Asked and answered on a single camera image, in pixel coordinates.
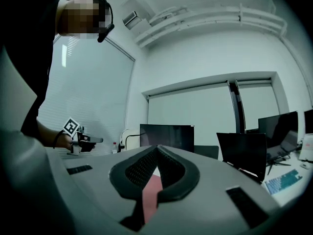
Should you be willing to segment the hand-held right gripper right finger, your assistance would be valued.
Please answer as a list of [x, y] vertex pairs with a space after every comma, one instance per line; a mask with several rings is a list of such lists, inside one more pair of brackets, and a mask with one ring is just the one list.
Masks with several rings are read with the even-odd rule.
[[268, 216], [278, 203], [258, 183], [230, 165], [202, 155], [169, 148], [200, 171], [197, 186], [182, 200], [161, 203], [146, 230], [248, 230], [249, 226], [226, 193], [240, 187]]

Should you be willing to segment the person's left hand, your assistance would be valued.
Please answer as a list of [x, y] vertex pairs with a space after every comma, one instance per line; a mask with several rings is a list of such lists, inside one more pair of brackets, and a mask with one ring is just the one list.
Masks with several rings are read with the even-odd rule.
[[67, 134], [61, 134], [61, 136], [58, 139], [58, 147], [65, 148], [68, 151], [71, 151], [71, 145], [72, 145], [71, 137]]

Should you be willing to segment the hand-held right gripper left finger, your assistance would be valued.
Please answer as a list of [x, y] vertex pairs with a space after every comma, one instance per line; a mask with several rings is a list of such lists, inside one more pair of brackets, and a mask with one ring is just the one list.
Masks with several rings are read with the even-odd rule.
[[117, 163], [143, 151], [145, 147], [126, 152], [101, 156], [71, 156], [62, 159], [53, 148], [46, 148], [48, 155], [53, 155], [67, 168], [90, 165], [92, 169], [70, 175], [78, 189], [101, 211], [116, 221], [132, 215], [135, 200], [122, 198], [110, 182], [109, 172]]

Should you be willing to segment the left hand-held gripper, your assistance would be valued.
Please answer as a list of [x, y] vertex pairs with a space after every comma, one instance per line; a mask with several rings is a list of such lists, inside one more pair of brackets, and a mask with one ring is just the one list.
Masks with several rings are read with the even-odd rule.
[[65, 123], [63, 130], [71, 138], [70, 152], [67, 153], [68, 155], [80, 154], [81, 152], [80, 142], [83, 139], [84, 141], [89, 142], [89, 143], [102, 143], [103, 142], [103, 138], [91, 136], [88, 134], [85, 134], [83, 138], [84, 127], [81, 126], [77, 121], [75, 121], [71, 117]]

